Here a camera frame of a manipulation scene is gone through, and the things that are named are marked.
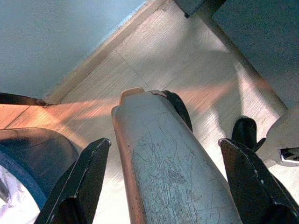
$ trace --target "wooden baseboard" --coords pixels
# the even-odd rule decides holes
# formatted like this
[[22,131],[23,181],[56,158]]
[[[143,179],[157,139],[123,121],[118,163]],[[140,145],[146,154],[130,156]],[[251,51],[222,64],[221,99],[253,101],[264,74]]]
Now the wooden baseboard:
[[147,2],[133,17],[117,29],[102,43],[82,64],[66,76],[43,100],[49,104],[59,104],[61,100],[75,88],[92,70],[94,70],[122,41],[124,41],[141,23],[155,12],[167,0]]

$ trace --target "scratched metal bar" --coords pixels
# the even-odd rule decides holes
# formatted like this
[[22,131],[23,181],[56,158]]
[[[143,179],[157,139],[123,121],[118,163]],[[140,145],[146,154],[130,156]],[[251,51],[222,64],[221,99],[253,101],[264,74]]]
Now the scratched metal bar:
[[224,177],[165,97],[125,93],[112,116],[132,224],[241,223]]

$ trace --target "gray wall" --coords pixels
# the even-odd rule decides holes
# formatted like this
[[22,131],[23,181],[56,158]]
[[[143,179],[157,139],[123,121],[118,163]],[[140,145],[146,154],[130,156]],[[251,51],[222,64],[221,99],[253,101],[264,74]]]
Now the gray wall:
[[0,0],[0,92],[43,98],[144,0]]

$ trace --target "floor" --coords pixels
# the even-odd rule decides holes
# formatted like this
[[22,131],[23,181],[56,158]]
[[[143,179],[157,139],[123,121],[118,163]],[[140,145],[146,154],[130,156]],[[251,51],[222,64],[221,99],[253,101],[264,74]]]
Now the floor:
[[[52,129],[69,138],[79,151],[93,140],[111,139],[94,223],[129,223],[110,112],[118,105],[121,92],[136,86],[145,90],[167,89],[183,99],[190,112],[194,135],[223,174],[217,141],[230,137],[240,115],[255,119],[258,139],[261,139],[286,111],[285,105],[204,9],[186,19],[173,2],[163,6],[77,85],[60,105],[22,108],[1,126]],[[278,178],[283,175],[277,172]]]

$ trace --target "white cloth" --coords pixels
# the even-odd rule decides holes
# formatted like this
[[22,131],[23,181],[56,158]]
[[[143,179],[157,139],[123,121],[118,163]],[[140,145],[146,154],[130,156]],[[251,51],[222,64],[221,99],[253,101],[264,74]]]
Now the white cloth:
[[2,166],[0,179],[9,192],[8,203],[0,207],[0,223],[33,224],[40,211],[31,194]]

